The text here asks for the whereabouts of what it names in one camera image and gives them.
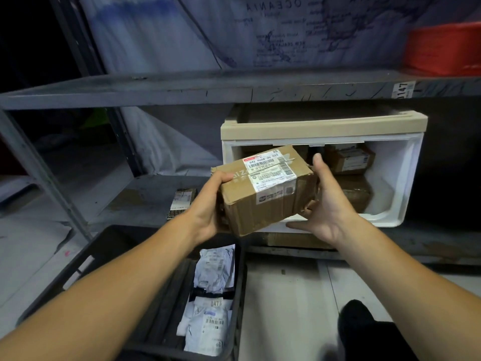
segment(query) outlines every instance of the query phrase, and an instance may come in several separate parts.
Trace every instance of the white styrofoam box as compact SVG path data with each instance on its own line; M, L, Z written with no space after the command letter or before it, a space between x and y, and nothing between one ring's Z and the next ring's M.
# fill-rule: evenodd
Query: white styrofoam box
M313 131L316 131L317 122L320 122L320 125L326 127L325 120L298 121L298 123L308 123L305 124L303 129L299 129L299 126L296 128L294 124L291 124L293 122L289 122L289 124L291 124L289 129L282 127L284 122L260 123L271 126L269 127L270 130L264 131L265 138L263 139L224 139L221 129L224 163L242 158L242 146L281 146L286 144L323 146L334 143L364 142L376 153L376 158L373 165L365 173L365 177L373 190L373 198L365 212L360 215L377 227L396 227L403 222L406 214L414 173L418 163L419 151L424 136L423 132L427 125L427 117L414 111L391 111L389 115L378 115L375 118L367 117L363 119L362 117L330 119L329 127L322 129L322 131L327 131L328 134L333 134L333 136L329 136L328 134L321 136L322 131L313 133ZM227 136L229 138L235 136L235 129L232 129L232 127L241 124L242 123L233 123L232 120L226 121L225 125L229 130ZM248 124L251 125L252 130L256 130L254 124ZM343 131L352 132L356 129L362 131L364 134L354 136L339 135ZM305 131L309 137L300 138L299 135L302 134L302 131ZM296 137L288 137L290 132L293 132ZM369 132L383 132L383 134L365 134ZM244 136L248 134L249 131L243 127L239 136L244 138ZM305 220L305 218L300 215L294 215L281 222L271 224L260 231L302 232L300 230L289 229L285 226L286 222L293 220Z

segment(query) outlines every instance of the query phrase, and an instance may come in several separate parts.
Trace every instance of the black plastic crate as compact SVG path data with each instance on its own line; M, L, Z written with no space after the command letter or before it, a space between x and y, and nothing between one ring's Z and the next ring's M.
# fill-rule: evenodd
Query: black plastic crate
M41 306L56 297L63 290L63 285L78 271L78 268L93 256L94 260L82 272L81 276L96 270L117 256L143 242L153 233L154 228L110 226L97 235L70 264L40 294L33 304L22 314L18 323L35 313ZM195 265L200 258L201 249L218 248L235 244L235 278L234 291L224 293L225 299L233 299L232 317L227 331L225 347L220 356L206 356L183 350L185 338L176 335L184 308L193 290ZM177 359L192 361L238 360L241 341L241 326L244 309L247 267L244 261L245 248L239 239L231 234L219 233L209 241L196 247L183 260L148 307L129 340L124 345L128 352L136 351L159 359Z

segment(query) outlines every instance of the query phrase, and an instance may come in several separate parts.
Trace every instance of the hand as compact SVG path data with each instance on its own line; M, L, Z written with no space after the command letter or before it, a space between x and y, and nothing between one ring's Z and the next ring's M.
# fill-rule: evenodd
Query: hand
M359 215L347 200L320 153L313 157L314 170L320 179L321 199L311 201L305 210L307 220L287 223L287 227L306 230L337 247L346 230Z
M218 223L215 213L217 191L221 184L231 181L233 178L233 173L215 171L190 208L184 212L183 215L188 217L189 223L194 225L196 245L207 241L217 233Z

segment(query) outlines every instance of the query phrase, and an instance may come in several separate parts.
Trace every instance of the floor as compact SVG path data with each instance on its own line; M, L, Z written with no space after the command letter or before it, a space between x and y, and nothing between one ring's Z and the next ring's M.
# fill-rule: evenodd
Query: floor
M444 275L481 296L481 276ZM240 361L343 360L339 311L361 300L377 321L389 314L342 261L254 257L248 262Z

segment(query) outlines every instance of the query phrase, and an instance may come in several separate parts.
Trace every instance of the black shoe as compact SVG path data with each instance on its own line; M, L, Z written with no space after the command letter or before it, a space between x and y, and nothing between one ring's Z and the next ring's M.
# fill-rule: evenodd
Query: black shoe
M375 322L371 312L363 303L359 300L351 300L340 311L337 320L337 331L342 344L346 347L351 335Z

